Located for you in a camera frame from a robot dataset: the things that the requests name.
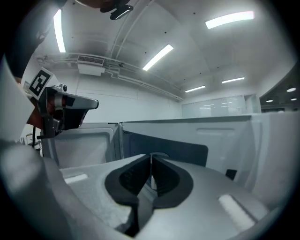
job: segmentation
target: ceiling vent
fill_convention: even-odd
[[[78,56],[78,70],[81,74],[101,76],[105,72],[104,59]]]
[[[94,58],[94,57],[86,57],[86,56],[78,56],[78,63],[89,64],[95,66],[103,66],[104,59],[102,58]]]
[[[81,63],[78,63],[77,65],[80,74],[101,76],[101,74],[105,72],[105,67],[81,64]]]

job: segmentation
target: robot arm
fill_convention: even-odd
[[[80,127],[88,110],[99,105],[97,100],[66,93],[67,86],[43,67],[25,89],[37,100],[42,117],[43,135],[38,139],[52,138],[63,130]],[[54,102],[54,114],[47,108],[50,100]]]

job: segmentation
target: wall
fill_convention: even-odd
[[[182,105],[183,118],[237,116],[245,113],[244,96],[224,97]]]
[[[181,102],[181,104],[189,104],[217,98],[228,98],[232,96],[252,95],[255,93],[255,84],[241,84],[241,82],[236,81],[227,84],[221,84],[220,86],[218,86],[218,89],[217,87],[215,87],[213,90],[206,88],[187,93],[186,98]]]
[[[35,59],[35,56],[32,55],[30,58],[27,67],[25,69],[25,72],[23,74],[22,78],[22,86],[24,85],[24,82],[27,81],[28,83],[31,83],[31,81],[34,79],[34,77],[38,74],[41,67],[39,66],[38,62]]]
[[[121,122],[139,120],[176,119],[182,117],[181,105],[135,84],[113,79],[82,75],[78,70],[53,71],[57,79],[67,85],[67,92],[99,101],[84,122]]]

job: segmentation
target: ceiling pipe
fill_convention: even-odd
[[[81,55],[81,56],[91,56],[91,57],[96,57],[96,58],[103,58],[103,59],[106,59],[106,60],[112,60],[112,61],[116,61],[116,62],[119,62],[119,63],[124,63],[128,66],[131,66],[133,68],[136,68],[136,69],[139,69],[141,70],[141,72],[144,72],[144,70],[140,67],[137,67],[135,65],[132,65],[132,64],[129,64],[129,63],[126,63],[126,62],[123,62],[123,61],[120,61],[120,60],[117,60],[117,59],[113,59],[113,58],[108,58],[108,57],[104,57],[104,56],[99,56],[99,55],[94,55],[94,54],[86,54],[86,53],[79,53],[79,52],[68,52],[68,53],[55,53],[55,54],[46,54],[47,56],[62,56],[62,55]],[[181,90],[179,87],[177,87],[176,85],[170,83],[168,80],[160,77],[160,76],[157,76],[156,74],[153,74],[151,72],[147,72],[147,74],[150,74],[152,76],[155,76],[163,81],[165,81],[166,83],[168,83],[171,87],[173,87],[174,89],[176,90]]]
[[[137,80],[135,78],[131,78],[131,77],[127,77],[127,76],[124,76],[124,75],[120,75],[120,73],[119,73],[118,70],[105,69],[105,72],[110,73],[112,75],[112,78],[116,78],[113,75],[117,74],[117,79],[119,79],[119,80],[123,80],[123,81],[129,82],[129,83],[137,84],[140,87],[144,87],[144,88],[150,89],[152,91],[158,92],[158,93],[163,94],[163,95],[165,95],[165,96],[167,96],[169,98],[174,98],[174,99],[179,100],[179,101],[183,100],[183,98],[181,98],[179,96],[176,96],[176,95],[174,95],[174,94],[172,94],[170,92],[167,92],[165,90],[162,90],[161,88],[155,87],[155,86],[153,86],[153,85],[151,85],[149,83],[143,82],[141,80]]]
[[[135,10],[139,10],[139,9],[137,9],[137,4],[139,4],[139,3],[142,3],[142,0],[138,0],[138,1],[134,4],[134,9],[135,9]],[[110,57],[111,57],[111,58],[113,57],[114,47],[115,47],[115,46],[119,46],[120,48],[122,47],[121,45],[116,45],[116,42],[117,42],[118,39],[119,39],[120,33],[122,32],[122,29],[123,29],[124,25],[126,25],[128,19],[130,19],[130,17],[132,16],[132,14],[133,14],[133,13],[131,13],[130,15],[127,15],[127,16],[126,16],[126,19],[123,21],[123,23],[122,23],[122,25],[121,25],[121,27],[120,27],[120,29],[119,29],[119,31],[118,31],[118,34],[117,34],[117,36],[116,36],[116,38],[115,38],[115,40],[114,40],[114,42],[113,42],[113,45],[112,45],[112,47],[111,47],[111,50],[110,50]]]
[[[152,0],[148,3],[148,5],[140,12],[140,14],[137,16],[137,18],[134,20],[134,22],[132,23],[130,29],[128,30],[128,32],[126,33],[125,37],[123,38],[123,41],[121,43],[121,47],[119,48],[118,50],[118,53],[117,53],[117,56],[116,56],[116,59],[118,58],[120,52],[121,52],[121,49],[123,48],[123,45],[125,43],[125,41],[127,40],[131,30],[133,29],[133,27],[135,26],[135,24],[137,23],[137,21],[140,19],[140,17],[144,14],[144,12],[146,11],[146,9],[151,6],[153,3],[155,2],[155,0]]]

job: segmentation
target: white ceiling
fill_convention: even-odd
[[[220,89],[222,81],[241,76],[246,79],[234,85],[256,84],[289,51],[272,19],[254,1],[131,0],[133,12],[116,21],[109,13],[74,3],[69,0],[62,13],[68,53],[100,55],[143,68],[170,44],[174,49],[148,71],[157,77],[141,72],[139,78],[183,97]],[[249,10],[255,12],[254,20],[210,30],[205,25],[213,18]],[[50,59],[57,53],[52,29],[36,55]],[[184,93],[202,85],[206,89]]]

